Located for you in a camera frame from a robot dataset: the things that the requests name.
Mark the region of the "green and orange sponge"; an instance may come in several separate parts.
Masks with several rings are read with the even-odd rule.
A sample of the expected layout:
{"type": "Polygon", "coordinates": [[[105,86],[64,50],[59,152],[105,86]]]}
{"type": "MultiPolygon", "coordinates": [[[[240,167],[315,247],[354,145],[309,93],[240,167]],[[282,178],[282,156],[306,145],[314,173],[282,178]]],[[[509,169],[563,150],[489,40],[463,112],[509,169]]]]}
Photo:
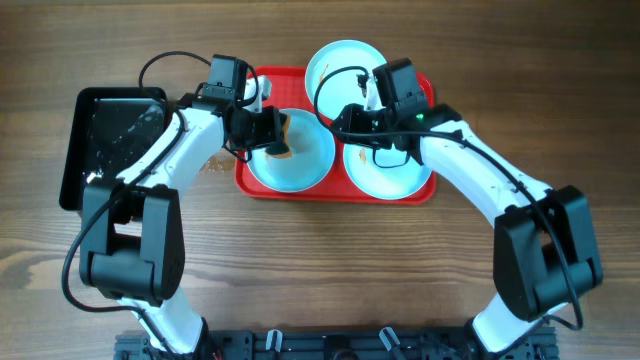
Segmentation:
{"type": "Polygon", "coordinates": [[[290,153],[288,155],[268,155],[266,152],[266,154],[270,157],[276,158],[276,159],[286,159],[286,158],[290,158],[293,154],[291,147],[289,145],[289,141],[288,141],[288,133],[289,133],[289,128],[290,128],[290,124],[291,124],[291,116],[290,115],[286,115],[286,114],[280,114],[278,116],[278,118],[276,119],[276,138],[275,138],[275,142],[284,142],[289,146],[290,149],[290,153]]]}

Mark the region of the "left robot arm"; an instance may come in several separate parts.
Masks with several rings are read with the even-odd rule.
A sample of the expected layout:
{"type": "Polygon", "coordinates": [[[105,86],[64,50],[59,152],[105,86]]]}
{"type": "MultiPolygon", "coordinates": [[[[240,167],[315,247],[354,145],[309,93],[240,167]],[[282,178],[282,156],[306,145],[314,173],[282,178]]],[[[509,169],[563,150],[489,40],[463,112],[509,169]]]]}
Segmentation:
{"type": "Polygon", "coordinates": [[[216,55],[210,75],[175,105],[161,100],[171,123],[142,157],[113,179],[94,177],[83,195],[82,226],[65,258],[61,285],[69,303],[96,307],[70,291],[75,256],[84,285],[130,311],[148,334],[146,351],[161,359],[216,359],[206,320],[180,287],[185,241],[180,197],[204,163],[225,149],[249,162],[255,149],[287,152],[289,118],[264,106],[272,83],[247,62],[216,55]]]}

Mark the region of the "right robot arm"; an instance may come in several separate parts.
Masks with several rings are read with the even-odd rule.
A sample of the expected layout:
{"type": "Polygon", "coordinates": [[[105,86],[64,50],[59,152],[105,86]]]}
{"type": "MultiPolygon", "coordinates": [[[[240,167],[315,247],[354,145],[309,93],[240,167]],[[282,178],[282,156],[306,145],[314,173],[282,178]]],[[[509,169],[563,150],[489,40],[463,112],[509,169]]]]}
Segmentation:
{"type": "Polygon", "coordinates": [[[604,277],[586,196],[555,189],[511,165],[446,104],[431,106],[412,62],[351,66],[382,107],[349,104],[328,125],[345,144],[395,149],[452,183],[493,228],[496,294],[465,326],[462,358],[497,359],[554,321],[579,331],[580,296],[604,277]]]}

